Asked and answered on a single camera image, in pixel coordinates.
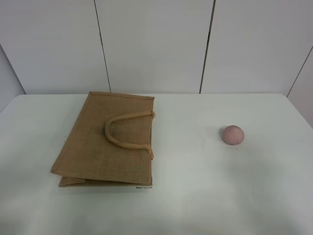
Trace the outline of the brown linen tote bag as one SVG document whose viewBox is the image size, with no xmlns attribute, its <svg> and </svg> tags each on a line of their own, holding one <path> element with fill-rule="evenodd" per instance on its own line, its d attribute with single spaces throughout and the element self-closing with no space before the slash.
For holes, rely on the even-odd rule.
<svg viewBox="0 0 313 235">
<path fill-rule="evenodd" d="M 90 92 L 51 168 L 60 187 L 152 187 L 154 97 Z"/>
</svg>

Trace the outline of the pink peach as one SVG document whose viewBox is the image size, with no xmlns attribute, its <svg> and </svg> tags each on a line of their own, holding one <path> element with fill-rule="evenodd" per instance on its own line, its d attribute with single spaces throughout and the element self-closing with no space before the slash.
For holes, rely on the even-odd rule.
<svg viewBox="0 0 313 235">
<path fill-rule="evenodd" d="M 222 133 L 223 141 L 228 145 L 238 145 L 244 141 L 245 134 L 243 130 L 236 125 L 230 125 L 224 128 Z"/>
</svg>

